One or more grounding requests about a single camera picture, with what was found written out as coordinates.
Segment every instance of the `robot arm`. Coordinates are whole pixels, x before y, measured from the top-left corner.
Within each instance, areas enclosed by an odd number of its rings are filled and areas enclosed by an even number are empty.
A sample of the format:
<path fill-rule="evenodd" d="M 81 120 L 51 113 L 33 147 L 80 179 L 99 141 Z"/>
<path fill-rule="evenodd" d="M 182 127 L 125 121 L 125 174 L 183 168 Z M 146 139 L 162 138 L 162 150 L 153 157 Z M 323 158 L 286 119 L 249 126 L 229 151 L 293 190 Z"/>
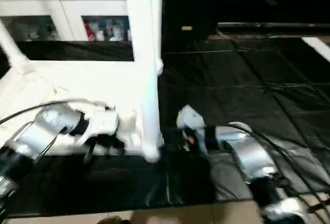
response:
<path fill-rule="evenodd" d="M 0 199 L 18 188 L 37 161 L 53 145 L 59 134 L 79 135 L 79 144 L 98 134 L 113 135 L 118 126 L 115 110 L 105 109 L 90 119 L 85 114 L 58 104 L 43 108 L 34 121 L 24 124 L 0 148 Z"/>
<path fill-rule="evenodd" d="M 251 131 L 244 123 L 234 124 Z M 205 142 L 205 129 L 197 129 L 200 150 L 207 153 L 209 148 L 222 146 L 231 151 L 265 223 L 309 223 L 305 208 L 298 199 L 288 196 L 285 184 L 282 184 L 285 180 L 283 175 L 268 152 L 253 137 L 238 128 L 227 126 L 215 127 L 211 133 L 215 139 L 210 141 L 216 144 Z"/>

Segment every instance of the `white panel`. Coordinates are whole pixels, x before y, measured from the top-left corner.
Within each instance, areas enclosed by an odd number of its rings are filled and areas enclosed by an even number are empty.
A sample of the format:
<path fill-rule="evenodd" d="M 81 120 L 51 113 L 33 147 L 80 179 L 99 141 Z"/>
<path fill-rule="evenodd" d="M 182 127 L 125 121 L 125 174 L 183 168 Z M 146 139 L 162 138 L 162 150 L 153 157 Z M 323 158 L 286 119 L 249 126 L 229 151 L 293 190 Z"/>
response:
<path fill-rule="evenodd" d="M 50 15 L 47 1 L 1 1 L 0 16 Z"/>
<path fill-rule="evenodd" d="M 163 62 L 161 59 L 161 19 L 162 19 L 162 0 L 152 0 L 153 11 L 153 31 L 154 31 L 154 47 L 156 55 L 157 73 L 161 74 Z"/>
<path fill-rule="evenodd" d="M 127 15 L 126 1 L 62 1 L 65 14 L 71 26 L 74 38 L 88 41 L 81 16 L 83 15 Z"/>

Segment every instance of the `tile floor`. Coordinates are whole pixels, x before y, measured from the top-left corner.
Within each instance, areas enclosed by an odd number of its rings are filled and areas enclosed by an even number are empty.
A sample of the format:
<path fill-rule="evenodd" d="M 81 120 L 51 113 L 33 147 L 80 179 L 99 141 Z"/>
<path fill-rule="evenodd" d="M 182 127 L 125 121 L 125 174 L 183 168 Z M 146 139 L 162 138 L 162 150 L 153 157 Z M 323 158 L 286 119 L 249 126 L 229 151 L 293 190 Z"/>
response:
<path fill-rule="evenodd" d="M 316 203 L 313 197 L 307 197 L 307 200 Z M 131 220 L 132 224 L 262 224 L 257 206 L 252 201 L 92 215 L 10 219 L 5 224 L 97 224 L 108 216 L 120 216 Z M 319 222 L 312 216 L 311 224 Z"/>

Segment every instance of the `white cabinet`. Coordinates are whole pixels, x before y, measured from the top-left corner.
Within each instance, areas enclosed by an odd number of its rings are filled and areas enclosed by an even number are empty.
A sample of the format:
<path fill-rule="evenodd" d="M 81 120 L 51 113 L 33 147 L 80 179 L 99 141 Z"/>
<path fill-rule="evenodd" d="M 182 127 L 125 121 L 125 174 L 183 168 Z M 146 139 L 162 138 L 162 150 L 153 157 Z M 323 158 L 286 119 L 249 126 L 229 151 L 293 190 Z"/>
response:
<path fill-rule="evenodd" d="M 16 41 L 74 40 L 60 1 L 0 0 L 0 19 Z"/>

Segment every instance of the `black mat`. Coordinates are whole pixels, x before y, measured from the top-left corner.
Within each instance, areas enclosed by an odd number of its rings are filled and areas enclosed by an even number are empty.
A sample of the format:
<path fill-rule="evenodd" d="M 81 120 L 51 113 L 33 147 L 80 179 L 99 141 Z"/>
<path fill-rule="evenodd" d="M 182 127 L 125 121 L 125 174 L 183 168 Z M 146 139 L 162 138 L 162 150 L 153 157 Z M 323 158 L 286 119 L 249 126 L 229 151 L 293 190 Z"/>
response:
<path fill-rule="evenodd" d="M 208 125 L 241 121 L 282 143 L 314 189 L 330 191 L 330 63 L 302 40 L 199 42 L 164 53 L 163 59 L 161 159 L 149 164 L 139 156 L 98 157 L 86 167 L 82 156 L 44 158 L 10 202 L 11 216 L 250 199 L 227 152 L 205 160 L 176 149 L 182 137 L 175 119 L 185 105 Z M 307 192 L 280 157 L 277 162 L 294 187 Z"/>

